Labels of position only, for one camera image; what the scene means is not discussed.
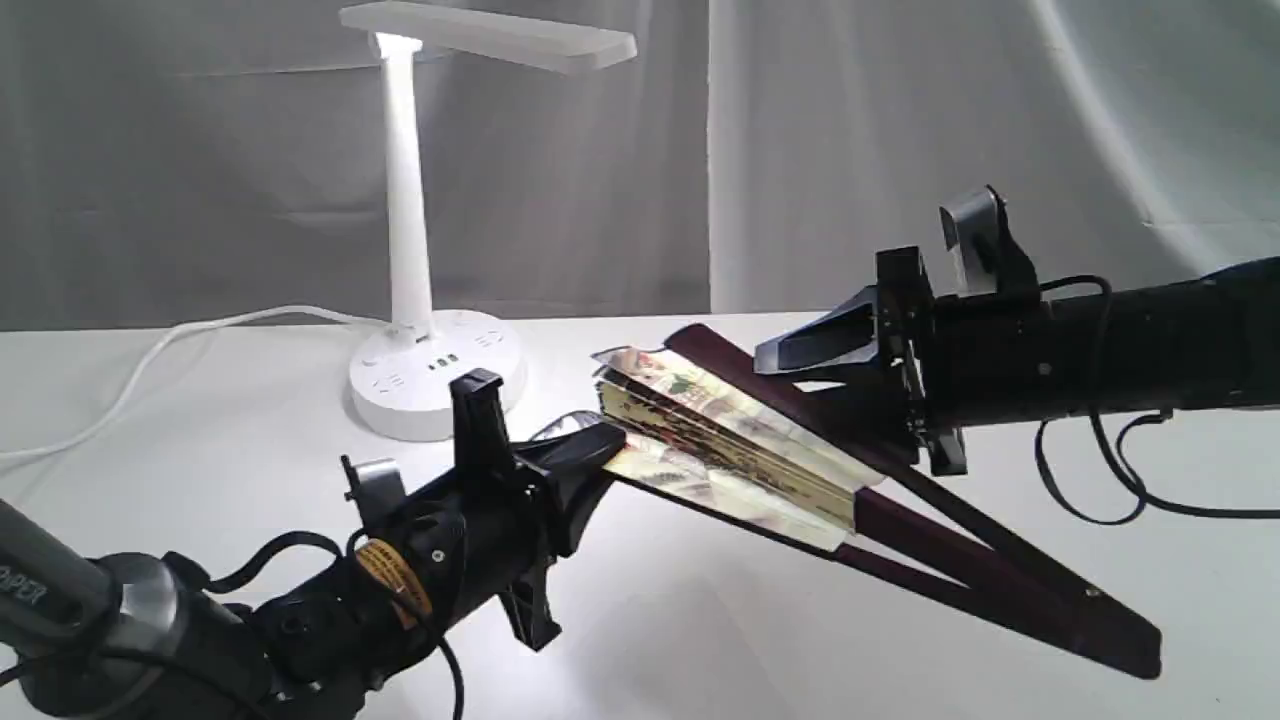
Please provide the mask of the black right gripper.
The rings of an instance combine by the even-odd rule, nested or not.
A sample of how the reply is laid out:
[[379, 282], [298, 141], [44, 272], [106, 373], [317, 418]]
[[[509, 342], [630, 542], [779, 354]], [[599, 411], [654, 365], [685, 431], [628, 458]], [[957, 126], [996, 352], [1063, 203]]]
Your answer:
[[913, 466], [922, 446], [932, 475], [963, 475], [964, 429], [1061, 416], [1034, 264], [1014, 246], [980, 251], [977, 268], [995, 282], [993, 291], [937, 296], [919, 249], [881, 251], [877, 288], [759, 343], [753, 369], [771, 377], [854, 377], [884, 370], [883, 350], [890, 351], [902, 360], [897, 374], [906, 406], [874, 389], [814, 389], [820, 434]]

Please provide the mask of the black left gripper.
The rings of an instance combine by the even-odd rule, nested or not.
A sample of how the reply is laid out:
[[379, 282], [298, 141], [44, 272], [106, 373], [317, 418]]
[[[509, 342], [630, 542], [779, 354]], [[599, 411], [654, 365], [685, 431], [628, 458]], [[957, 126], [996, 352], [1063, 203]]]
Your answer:
[[270, 656], [293, 682], [370, 691], [445, 651], [448, 633], [500, 603], [532, 651], [561, 635], [550, 569], [573, 555], [626, 446], [607, 420], [553, 420], [509, 439], [504, 380], [479, 368], [449, 383], [453, 466], [379, 527], [361, 525], [334, 562], [270, 603]]

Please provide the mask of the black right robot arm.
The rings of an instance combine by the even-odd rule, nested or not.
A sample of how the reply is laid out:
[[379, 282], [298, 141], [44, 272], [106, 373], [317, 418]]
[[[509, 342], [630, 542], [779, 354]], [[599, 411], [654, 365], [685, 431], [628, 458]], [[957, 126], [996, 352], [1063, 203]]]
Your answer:
[[1277, 406], [1277, 260], [1111, 295], [936, 295], [915, 247], [876, 283], [758, 345], [759, 375], [827, 380], [841, 427], [968, 470], [963, 430], [1046, 418]]

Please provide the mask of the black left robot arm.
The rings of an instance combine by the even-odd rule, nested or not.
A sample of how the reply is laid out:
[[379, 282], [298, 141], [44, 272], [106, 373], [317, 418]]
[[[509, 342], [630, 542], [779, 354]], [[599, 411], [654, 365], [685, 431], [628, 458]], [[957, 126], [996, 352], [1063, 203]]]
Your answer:
[[408, 492], [389, 459], [343, 457], [360, 524], [339, 544], [291, 530], [210, 577], [170, 552], [87, 559], [3, 505], [3, 643], [32, 708], [55, 719], [353, 719], [434, 655], [465, 715], [448, 632], [498, 600], [525, 647], [561, 634], [547, 578], [614, 483], [605, 421], [512, 442], [502, 379], [449, 386], [451, 469]]

